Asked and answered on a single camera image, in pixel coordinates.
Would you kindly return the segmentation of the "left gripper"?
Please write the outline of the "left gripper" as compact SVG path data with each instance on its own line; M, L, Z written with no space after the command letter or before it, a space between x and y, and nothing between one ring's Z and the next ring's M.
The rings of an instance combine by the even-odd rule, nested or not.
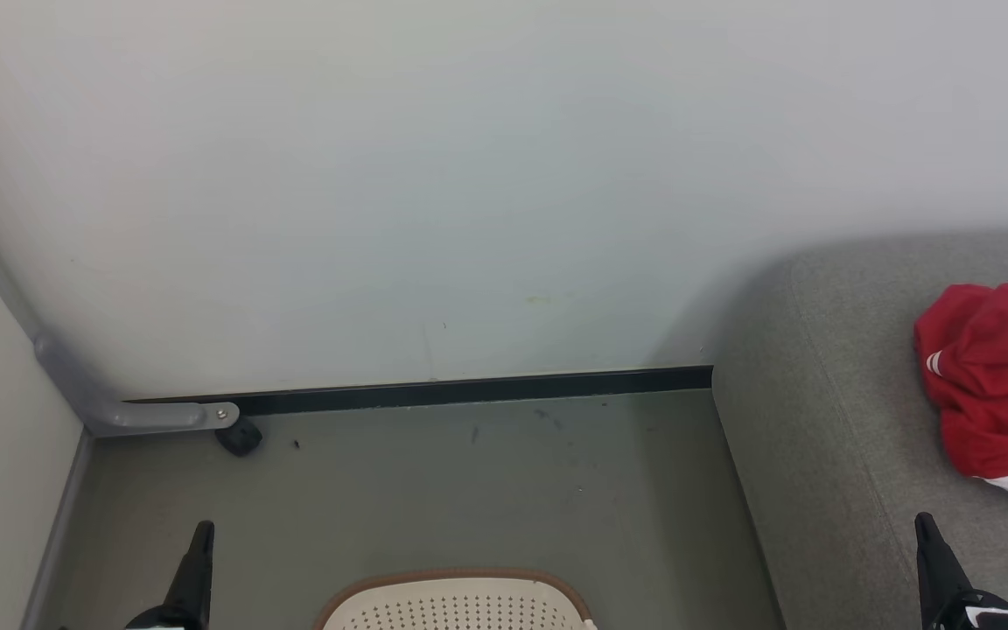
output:
M208 613L191 607L211 606L215 525L201 520L179 568L173 575L164 604L129 620L125 629L207 629Z

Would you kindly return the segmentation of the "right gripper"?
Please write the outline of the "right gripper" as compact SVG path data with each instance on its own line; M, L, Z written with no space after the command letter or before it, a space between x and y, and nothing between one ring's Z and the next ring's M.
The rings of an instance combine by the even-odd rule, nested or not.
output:
M935 518L913 518L920 605L940 605L923 629L1008 629L1008 602L987 591L971 591L970 579L948 546Z

